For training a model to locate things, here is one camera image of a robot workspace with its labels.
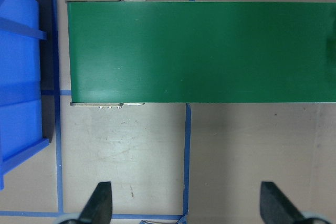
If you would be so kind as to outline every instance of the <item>green surface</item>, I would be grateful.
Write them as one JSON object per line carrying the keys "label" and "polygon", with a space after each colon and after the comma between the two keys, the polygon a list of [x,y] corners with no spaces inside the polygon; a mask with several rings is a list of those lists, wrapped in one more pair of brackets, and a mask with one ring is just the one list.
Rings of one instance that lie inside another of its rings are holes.
{"label": "green surface", "polygon": [[336,102],[336,4],[68,3],[72,101]]}

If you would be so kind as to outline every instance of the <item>gray floor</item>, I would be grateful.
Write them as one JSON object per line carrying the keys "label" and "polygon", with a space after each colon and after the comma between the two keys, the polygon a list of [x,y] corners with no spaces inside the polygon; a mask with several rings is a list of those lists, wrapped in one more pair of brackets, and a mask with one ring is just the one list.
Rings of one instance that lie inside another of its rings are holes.
{"label": "gray floor", "polygon": [[[53,89],[50,0],[38,1],[41,29],[49,38],[41,43],[41,85]],[[58,18],[60,86],[68,90],[64,0],[58,0]],[[95,184],[111,180],[116,214],[182,213],[184,104],[98,110],[73,108],[69,102],[69,96],[61,97],[65,212],[80,211]],[[192,112],[189,223],[262,223],[258,212],[262,180],[275,181],[301,210],[336,221],[335,105],[192,104]],[[5,176],[0,210],[57,211],[54,99],[50,96],[43,96],[43,123],[51,145]],[[53,220],[0,217],[7,224]]]}

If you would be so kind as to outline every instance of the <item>blue plastic bin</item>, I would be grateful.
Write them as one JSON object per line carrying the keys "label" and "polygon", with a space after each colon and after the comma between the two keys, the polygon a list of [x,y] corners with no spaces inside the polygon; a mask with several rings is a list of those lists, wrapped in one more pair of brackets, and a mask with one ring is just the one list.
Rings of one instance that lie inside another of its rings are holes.
{"label": "blue plastic bin", "polygon": [[0,190],[4,174],[42,150],[38,3],[0,0]]}

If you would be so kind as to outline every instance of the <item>blue bin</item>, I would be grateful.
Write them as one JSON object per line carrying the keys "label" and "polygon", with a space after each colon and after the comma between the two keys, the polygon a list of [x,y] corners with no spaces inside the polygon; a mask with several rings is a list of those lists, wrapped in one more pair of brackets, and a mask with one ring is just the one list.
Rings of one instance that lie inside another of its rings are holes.
{"label": "blue bin", "polygon": [[0,190],[4,174],[49,145],[42,137],[38,3],[0,0]]}

